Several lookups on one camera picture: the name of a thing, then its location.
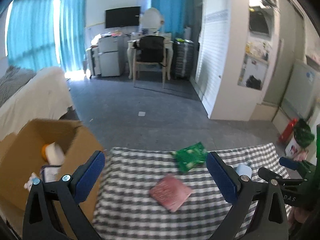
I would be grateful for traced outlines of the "black drawer tower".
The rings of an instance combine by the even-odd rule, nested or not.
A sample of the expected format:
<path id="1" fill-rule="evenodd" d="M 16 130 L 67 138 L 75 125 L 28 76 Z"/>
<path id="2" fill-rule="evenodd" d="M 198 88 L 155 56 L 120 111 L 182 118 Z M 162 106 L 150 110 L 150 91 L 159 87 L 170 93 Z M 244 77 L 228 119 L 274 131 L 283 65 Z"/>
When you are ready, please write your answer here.
<path id="1" fill-rule="evenodd" d="M 176 38 L 173 45 L 171 73 L 175 79 L 188 79 L 194 62 L 194 43 L 191 40 Z"/>

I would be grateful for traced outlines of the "white bin with black bag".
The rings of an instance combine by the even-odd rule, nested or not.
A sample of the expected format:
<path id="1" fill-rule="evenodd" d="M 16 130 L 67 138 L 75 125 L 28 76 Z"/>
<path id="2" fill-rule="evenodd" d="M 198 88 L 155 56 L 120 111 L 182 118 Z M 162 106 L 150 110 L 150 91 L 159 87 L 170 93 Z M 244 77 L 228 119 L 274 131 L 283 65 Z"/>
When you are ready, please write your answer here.
<path id="1" fill-rule="evenodd" d="M 306 149 L 315 139 L 310 126 L 304 119 L 299 119 L 293 127 L 293 136 L 285 148 L 288 158 L 293 159 L 302 150 Z"/>

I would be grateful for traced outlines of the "brown cardboard box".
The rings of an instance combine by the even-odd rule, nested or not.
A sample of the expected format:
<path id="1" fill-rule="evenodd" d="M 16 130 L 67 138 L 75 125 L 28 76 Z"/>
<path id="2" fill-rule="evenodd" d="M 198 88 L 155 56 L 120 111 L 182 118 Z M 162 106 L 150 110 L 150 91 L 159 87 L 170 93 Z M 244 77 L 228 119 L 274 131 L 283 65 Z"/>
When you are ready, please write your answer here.
<path id="1" fill-rule="evenodd" d="M 94 135 L 79 121 L 35 119 L 19 133 L 10 134 L 1 142 L 1 211 L 12 229 L 22 237 L 23 219 L 32 174 L 39 174 L 49 163 L 41 156 L 45 144 L 58 143 L 65 154 L 58 180 L 73 174 L 95 151 L 103 152 Z M 99 178 L 86 201 L 79 204 L 92 225 L 99 190 Z M 69 239 L 77 239 L 69 226 L 59 202 L 54 202 L 63 229 Z"/>

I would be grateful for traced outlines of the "pink embossed notebook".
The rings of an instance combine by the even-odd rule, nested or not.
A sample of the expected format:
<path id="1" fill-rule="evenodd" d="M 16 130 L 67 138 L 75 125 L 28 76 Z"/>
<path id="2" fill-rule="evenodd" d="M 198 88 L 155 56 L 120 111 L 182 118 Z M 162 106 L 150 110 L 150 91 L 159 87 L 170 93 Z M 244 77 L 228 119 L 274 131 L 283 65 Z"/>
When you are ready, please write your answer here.
<path id="1" fill-rule="evenodd" d="M 167 174 L 153 188 L 150 196 L 171 213 L 176 212 L 193 193 L 193 189 L 172 174 Z"/>

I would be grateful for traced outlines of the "teal window curtains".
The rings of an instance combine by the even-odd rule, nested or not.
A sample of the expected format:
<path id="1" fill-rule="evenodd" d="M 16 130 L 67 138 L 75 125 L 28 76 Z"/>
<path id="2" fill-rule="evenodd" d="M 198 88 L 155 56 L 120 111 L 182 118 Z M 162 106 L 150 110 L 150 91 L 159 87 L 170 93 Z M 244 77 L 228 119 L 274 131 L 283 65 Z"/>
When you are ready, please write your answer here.
<path id="1" fill-rule="evenodd" d="M 86 0 L 13 0 L 7 29 L 8 63 L 64 72 L 82 69 L 85 60 Z"/>

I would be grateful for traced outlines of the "wooden chair with black jacket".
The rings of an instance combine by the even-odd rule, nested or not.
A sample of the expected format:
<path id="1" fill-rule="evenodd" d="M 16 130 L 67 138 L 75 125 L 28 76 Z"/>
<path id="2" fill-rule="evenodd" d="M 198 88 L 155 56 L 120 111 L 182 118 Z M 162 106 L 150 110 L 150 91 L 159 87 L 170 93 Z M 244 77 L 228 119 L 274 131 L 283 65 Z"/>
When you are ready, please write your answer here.
<path id="1" fill-rule="evenodd" d="M 162 68 L 162 87 L 164 88 L 167 74 L 167 54 L 165 49 L 165 38 L 163 36 L 148 35 L 133 42 L 133 85 L 139 76 L 139 66 L 160 65 Z"/>

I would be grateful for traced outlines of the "green snack bag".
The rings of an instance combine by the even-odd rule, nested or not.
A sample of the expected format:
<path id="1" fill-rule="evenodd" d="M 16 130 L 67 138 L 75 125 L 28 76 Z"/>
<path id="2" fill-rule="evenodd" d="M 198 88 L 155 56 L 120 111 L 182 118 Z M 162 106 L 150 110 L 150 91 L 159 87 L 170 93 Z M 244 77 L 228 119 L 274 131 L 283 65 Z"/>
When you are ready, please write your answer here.
<path id="1" fill-rule="evenodd" d="M 208 152 L 202 142 L 171 152 L 171 155 L 177 163 L 178 169 L 182 173 L 186 173 L 191 169 L 204 164 L 207 154 Z"/>

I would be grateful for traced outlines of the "white side cart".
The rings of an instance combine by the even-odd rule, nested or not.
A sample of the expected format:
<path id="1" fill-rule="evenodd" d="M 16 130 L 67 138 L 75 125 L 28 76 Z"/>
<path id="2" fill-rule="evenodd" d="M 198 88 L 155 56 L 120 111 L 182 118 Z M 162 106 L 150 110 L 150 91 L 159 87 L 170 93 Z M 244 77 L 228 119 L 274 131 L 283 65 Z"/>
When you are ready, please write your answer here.
<path id="1" fill-rule="evenodd" d="M 90 78 L 101 75 L 98 46 L 86 49 L 86 59 L 90 71 Z"/>

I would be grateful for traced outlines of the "red thermos bottle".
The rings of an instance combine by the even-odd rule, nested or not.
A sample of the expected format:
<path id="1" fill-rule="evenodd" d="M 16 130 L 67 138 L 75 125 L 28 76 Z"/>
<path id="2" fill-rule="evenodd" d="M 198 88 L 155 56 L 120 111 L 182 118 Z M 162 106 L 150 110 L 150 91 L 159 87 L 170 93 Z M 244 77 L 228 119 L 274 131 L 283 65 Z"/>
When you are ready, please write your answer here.
<path id="1" fill-rule="evenodd" d="M 288 141 L 290 135 L 293 132 L 293 128 L 295 127 L 297 122 L 298 122 L 298 119 L 294 118 L 287 124 L 286 128 L 278 138 L 279 143 L 285 143 Z"/>

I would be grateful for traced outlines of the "white dressing desk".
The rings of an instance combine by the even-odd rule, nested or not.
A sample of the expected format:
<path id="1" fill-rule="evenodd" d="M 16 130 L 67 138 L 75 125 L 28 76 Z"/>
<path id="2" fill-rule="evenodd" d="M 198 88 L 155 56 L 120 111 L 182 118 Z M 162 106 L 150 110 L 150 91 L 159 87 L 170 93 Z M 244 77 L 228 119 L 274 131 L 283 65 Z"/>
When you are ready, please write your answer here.
<path id="1" fill-rule="evenodd" d="M 160 36 L 164 37 L 164 47 L 167 52 L 167 79 L 170 80 L 170 72 L 171 72 L 171 63 L 174 55 L 173 51 L 173 42 L 171 41 L 171 33 L 158 33 Z M 134 53 L 134 47 L 133 43 L 140 39 L 142 37 L 142 33 L 131 33 L 130 39 L 127 42 L 127 59 L 128 59 L 128 64 L 129 64 L 129 79 L 132 79 L 132 68 L 133 68 L 133 53 Z"/>

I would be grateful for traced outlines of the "silver mini fridge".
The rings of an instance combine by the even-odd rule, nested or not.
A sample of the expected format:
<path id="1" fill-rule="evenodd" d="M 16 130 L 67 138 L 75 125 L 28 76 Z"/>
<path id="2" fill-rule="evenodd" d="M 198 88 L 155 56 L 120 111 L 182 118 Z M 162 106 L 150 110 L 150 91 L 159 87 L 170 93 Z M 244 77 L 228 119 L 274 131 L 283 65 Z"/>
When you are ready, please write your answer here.
<path id="1" fill-rule="evenodd" d="M 121 76 L 123 73 L 119 48 L 119 36 L 104 36 L 98 40 L 99 66 L 102 77 Z"/>

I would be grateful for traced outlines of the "orange fruit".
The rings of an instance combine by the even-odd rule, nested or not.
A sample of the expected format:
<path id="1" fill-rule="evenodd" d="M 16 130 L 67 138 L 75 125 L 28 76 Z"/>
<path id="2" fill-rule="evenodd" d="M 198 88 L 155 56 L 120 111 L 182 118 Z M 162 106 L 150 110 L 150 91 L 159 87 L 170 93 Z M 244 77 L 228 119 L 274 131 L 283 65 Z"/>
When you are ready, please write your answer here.
<path id="1" fill-rule="evenodd" d="M 51 163 L 54 154 L 54 144 L 45 144 L 41 149 L 41 156 L 44 161 Z"/>

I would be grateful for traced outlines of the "white sliding wardrobe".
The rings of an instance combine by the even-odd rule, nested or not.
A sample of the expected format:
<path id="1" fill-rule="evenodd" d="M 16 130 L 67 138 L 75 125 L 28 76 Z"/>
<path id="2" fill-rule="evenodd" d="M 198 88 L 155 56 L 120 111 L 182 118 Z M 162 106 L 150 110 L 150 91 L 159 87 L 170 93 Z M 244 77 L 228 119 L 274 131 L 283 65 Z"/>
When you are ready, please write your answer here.
<path id="1" fill-rule="evenodd" d="M 191 83 L 212 120 L 247 121 L 254 105 L 237 85 L 248 0 L 202 0 L 200 49 Z"/>

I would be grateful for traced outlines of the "navy white tissue paper pack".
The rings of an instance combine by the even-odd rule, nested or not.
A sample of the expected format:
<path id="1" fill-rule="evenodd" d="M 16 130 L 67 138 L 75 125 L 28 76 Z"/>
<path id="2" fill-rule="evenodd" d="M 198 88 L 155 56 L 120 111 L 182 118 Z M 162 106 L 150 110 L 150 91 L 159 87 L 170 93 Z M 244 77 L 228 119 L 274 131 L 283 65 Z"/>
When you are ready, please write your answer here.
<path id="1" fill-rule="evenodd" d="M 58 181 L 58 174 L 61 166 L 59 165 L 43 165 L 40 169 L 40 178 L 44 183 Z"/>

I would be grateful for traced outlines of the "white tape roll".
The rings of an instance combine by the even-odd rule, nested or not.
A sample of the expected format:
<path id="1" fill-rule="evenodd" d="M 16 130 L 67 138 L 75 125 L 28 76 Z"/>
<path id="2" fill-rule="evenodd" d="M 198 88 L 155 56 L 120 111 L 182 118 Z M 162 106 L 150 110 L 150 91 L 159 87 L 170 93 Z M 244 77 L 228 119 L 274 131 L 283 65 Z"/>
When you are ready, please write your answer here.
<path id="1" fill-rule="evenodd" d="M 65 162 L 65 154 L 58 143 L 54 142 L 52 144 L 54 144 L 54 154 L 53 154 L 52 162 L 49 163 L 49 165 L 61 166 Z"/>

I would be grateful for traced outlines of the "white washing machine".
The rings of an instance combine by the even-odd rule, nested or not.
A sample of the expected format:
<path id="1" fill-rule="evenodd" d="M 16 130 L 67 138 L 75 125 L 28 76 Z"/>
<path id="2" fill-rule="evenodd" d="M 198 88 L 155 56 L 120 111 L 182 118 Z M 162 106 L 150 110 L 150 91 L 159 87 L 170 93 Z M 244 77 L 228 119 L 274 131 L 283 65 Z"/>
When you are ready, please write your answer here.
<path id="1" fill-rule="evenodd" d="M 296 60 L 285 91 L 281 109 L 290 119 L 310 118 L 319 97 L 319 71 Z"/>

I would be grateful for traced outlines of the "grey checkered tablecloth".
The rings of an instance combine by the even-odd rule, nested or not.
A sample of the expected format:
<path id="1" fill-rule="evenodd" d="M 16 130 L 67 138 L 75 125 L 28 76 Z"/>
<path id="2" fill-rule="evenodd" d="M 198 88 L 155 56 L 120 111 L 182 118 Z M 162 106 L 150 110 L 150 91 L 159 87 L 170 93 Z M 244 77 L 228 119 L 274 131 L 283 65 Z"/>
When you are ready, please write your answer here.
<path id="1" fill-rule="evenodd" d="M 93 226 L 103 239 L 208 239 L 230 208 L 205 164 L 182 173 L 172 152 L 115 147 Z"/>

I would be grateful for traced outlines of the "beige sofa with grey blanket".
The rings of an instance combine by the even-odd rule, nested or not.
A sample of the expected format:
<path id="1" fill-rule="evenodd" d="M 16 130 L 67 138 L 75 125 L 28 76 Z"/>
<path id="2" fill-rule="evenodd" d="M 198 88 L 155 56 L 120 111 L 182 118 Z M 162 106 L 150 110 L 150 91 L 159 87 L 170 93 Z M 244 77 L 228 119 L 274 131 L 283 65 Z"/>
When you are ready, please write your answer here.
<path id="1" fill-rule="evenodd" d="M 1 139 L 33 119 L 58 120 L 73 108 L 65 74 L 59 67 L 43 68 L 1 106 Z"/>

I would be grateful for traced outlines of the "round white mirror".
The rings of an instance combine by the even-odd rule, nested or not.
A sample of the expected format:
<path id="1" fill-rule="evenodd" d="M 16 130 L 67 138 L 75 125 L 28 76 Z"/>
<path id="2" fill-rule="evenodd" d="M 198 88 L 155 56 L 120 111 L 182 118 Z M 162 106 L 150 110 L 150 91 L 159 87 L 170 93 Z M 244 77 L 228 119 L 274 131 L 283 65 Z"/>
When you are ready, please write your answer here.
<path id="1" fill-rule="evenodd" d="M 156 8 L 149 8 L 140 15 L 139 25 L 142 30 L 147 30 L 148 33 L 156 33 L 164 24 L 164 17 Z"/>

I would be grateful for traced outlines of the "pink plastic bag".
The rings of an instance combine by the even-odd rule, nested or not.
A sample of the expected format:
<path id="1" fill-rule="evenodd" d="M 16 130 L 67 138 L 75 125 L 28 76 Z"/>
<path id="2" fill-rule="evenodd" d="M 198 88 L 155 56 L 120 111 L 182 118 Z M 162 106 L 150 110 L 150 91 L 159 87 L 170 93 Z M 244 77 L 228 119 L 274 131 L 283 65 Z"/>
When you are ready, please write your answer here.
<path id="1" fill-rule="evenodd" d="M 294 161 L 304 161 L 308 156 L 308 150 L 301 150 L 298 153 L 295 153 L 293 156 Z"/>

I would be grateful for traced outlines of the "black wall television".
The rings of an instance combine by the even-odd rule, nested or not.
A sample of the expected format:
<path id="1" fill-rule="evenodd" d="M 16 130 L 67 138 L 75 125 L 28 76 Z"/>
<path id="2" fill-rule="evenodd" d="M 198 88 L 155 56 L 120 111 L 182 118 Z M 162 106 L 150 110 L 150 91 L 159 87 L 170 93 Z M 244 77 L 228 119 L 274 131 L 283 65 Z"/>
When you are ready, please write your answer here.
<path id="1" fill-rule="evenodd" d="M 123 7 L 105 11 L 105 29 L 139 26 L 140 7 Z"/>

